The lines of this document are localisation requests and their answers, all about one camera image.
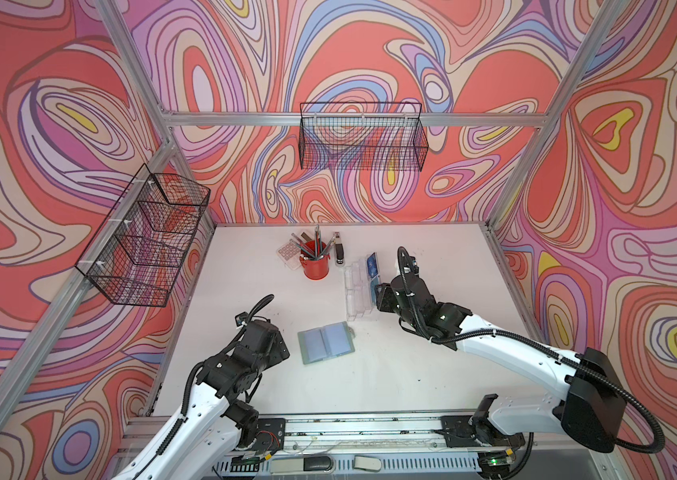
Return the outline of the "clear acrylic card holder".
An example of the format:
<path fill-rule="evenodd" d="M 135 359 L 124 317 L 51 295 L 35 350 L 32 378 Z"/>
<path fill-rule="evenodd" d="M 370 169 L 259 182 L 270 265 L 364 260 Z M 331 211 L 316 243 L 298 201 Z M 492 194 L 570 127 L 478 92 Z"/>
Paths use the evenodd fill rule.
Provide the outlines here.
<path fill-rule="evenodd" d="M 366 259 L 368 255 L 344 268 L 344 286 L 347 320 L 352 322 L 368 317 L 377 309 L 372 296 L 371 280 L 368 278 Z"/>

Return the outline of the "mint green card wallet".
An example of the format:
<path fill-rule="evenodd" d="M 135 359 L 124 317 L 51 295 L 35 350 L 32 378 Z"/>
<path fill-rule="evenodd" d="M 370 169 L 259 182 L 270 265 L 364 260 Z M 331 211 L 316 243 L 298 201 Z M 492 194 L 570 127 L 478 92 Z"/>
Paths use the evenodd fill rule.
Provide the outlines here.
<path fill-rule="evenodd" d="M 347 322 L 298 332 L 298 345 L 304 365 L 331 360 L 356 351 L 354 331 Z"/>

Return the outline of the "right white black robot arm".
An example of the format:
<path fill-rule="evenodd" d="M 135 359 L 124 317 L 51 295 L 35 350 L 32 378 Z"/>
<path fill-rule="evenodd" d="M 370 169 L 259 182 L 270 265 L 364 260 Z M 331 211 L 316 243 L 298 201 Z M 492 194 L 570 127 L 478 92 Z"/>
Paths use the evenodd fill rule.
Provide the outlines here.
<path fill-rule="evenodd" d="M 565 434 L 600 453 L 616 448 L 640 454 L 664 450 L 659 420 L 620 382 L 608 356 L 548 346 L 488 322 L 472 310 L 434 298 L 406 248 L 397 251 L 398 275 L 376 286 L 378 310 L 398 317 L 411 335 L 454 352 L 488 359 L 544 388 L 542 396 L 487 394 L 467 430 L 482 444 L 517 434 Z"/>

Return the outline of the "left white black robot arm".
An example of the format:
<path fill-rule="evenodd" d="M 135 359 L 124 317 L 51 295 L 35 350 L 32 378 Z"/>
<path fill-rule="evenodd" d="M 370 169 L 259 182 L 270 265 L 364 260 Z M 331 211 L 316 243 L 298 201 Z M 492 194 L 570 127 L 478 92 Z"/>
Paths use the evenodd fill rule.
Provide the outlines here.
<path fill-rule="evenodd" d="M 226 454 L 256 441 L 250 396 L 264 372 L 290 357 L 282 332 L 258 312 L 268 294 L 238 320 L 238 333 L 188 374 L 180 407 L 118 479 L 200 479 Z"/>

